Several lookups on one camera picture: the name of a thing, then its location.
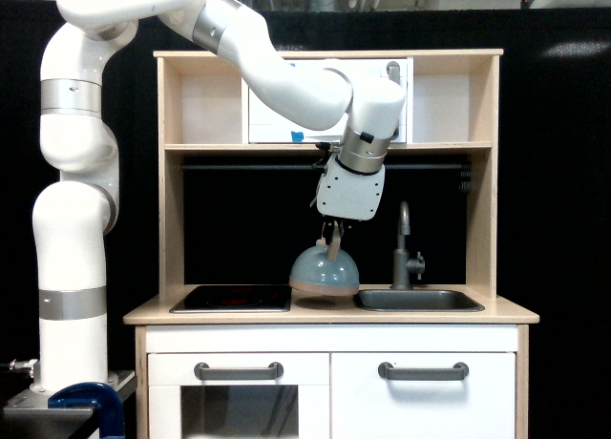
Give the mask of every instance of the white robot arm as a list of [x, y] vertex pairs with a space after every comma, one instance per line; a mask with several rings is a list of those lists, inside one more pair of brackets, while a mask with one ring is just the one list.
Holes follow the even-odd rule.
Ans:
[[102, 236], [118, 212], [118, 152], [101, 120], [102, 72], [134, 38], [138, 19], [157, 15], [231, 62], [263, 103], [308, 129], [328, 129], [348, 113], [339, 154], [319, 182], [317, 206], [326, 216], [373, 217], [384, 184], [382, 162], [404, 103], [398, 85], [340, 61], [319, 71], [294, 69], [275, 52], [264, 19], [236, 0], [57, 0], [57, 6], [68, 23], [43, 56], [40, 143], [60, 182], [43, 191], [32, 216], [38, 388], [51, 392], [108, 380]]

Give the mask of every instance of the stainless steel sink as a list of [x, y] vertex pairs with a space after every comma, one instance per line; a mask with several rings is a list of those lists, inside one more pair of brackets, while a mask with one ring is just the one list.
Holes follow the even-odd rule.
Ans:
[[459, 291], [364, 289], [354, 296], [359, 308], [380, 312], [479, 312], [484, 306]]

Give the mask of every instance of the oven door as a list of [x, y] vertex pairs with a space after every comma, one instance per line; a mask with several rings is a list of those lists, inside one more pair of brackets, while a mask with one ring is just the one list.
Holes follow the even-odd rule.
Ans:
[[328, 353], [149, 355], [151, 439], [329, 437]]

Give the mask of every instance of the black induction cooktop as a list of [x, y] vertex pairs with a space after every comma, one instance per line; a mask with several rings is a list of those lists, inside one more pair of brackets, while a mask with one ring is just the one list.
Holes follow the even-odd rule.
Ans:
[[203, 284], [170, 312], [286, 312], [290, 292], [287, 284]]

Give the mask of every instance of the faucet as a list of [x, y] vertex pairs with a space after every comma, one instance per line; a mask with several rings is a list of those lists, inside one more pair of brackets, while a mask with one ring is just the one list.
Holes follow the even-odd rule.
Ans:
[[416, 258], [410, 259], [410, 252], [405, 249], [405, 236], [411, 233], [410, 207], [401, 202], [399, 224], [397, 228], [397, 248], [392, 253], [392, 286], [390, 289], [411, 290], [410, 274], [417, 274], [418, 280], [424, 273], [424, 258], [418, 252]]

